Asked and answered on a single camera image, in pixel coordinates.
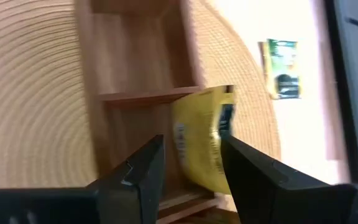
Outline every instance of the yellow bag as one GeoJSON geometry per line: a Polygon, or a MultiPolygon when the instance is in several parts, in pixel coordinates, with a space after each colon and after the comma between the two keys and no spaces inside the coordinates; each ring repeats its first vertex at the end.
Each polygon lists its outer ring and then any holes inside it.
{"type": "Polygon", "coordinates": [[[217,86],[173,103],[173,132],[181,166],[193,182],[230,194],[221,157],[221,133],[231,132],[233,86],[217,86]]]}

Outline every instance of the snack bag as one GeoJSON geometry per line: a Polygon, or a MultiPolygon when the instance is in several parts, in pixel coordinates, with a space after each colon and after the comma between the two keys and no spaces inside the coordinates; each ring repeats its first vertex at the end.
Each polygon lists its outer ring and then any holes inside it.
{"type": "Polygon", "coordinates": [[[299,98],[297,42],[268,39],[263,43],[267,89],[273,99],[299,98]]]}
{"type": "Polygon", "coordinates": [[[221,134],[231,132],[233,86],[207,88],[176,100],[173,133],[181,166],[193,182],[230,194],[221,157],[221,134]]]}

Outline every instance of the woven round mat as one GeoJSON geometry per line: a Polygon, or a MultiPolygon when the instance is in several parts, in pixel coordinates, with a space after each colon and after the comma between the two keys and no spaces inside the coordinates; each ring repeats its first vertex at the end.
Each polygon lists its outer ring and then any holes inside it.
{"type": "MultiPolygon", "coordinates": [[[[235,136],[279,158],[252,56],[208,3],[187,6],[206,86],[236,85],[235,136]]],[[[97,176],[73,10],[72,0],[0,1],[0,188],[82,186],[97,176]]]]}

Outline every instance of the circular woven pattern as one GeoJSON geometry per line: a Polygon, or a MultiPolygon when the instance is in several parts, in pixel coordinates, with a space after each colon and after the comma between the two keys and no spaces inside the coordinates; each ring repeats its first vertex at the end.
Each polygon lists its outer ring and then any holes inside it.
{"type": "Polygon", "coordinates": [[[0,188],[96,178],[73,10],[0,1],[0,188]]]}
{"type": "Polygon", "coordinates": [[[205,0],[188,2],[190,39],[206,87],[235,85],[234,135],[280,158],[273,105],[262,72],[232,27],[205,0]]]}

